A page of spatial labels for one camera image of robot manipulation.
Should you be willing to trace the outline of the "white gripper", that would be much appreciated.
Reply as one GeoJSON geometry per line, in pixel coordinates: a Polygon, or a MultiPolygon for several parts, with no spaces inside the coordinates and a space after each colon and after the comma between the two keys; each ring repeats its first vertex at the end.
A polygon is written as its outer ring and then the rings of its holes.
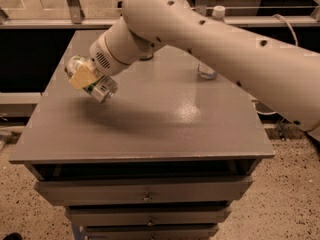
{"type": "MultiPolygon", "coordinates": [[[[106,76],[115,76],[129,67],[123,55],[127,38],[123,35],[103,33],[89,48],[91,60],[98,71],[106,76]]],[[[97,75],[86,65],[69,69],[69,83],[75,89],[83,89],[98,80],[97,75]]]]}

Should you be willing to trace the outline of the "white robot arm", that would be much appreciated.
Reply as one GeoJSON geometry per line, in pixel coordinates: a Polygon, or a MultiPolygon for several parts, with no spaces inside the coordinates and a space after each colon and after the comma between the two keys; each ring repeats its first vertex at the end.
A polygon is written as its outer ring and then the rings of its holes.
{"type": "Polygon", "coordinates": [[[169,45],[238,85],[301,130],[320,129],[320,54],[194,12],[185,0],[123,0],[70,83],[82,89],[169,45]]]}

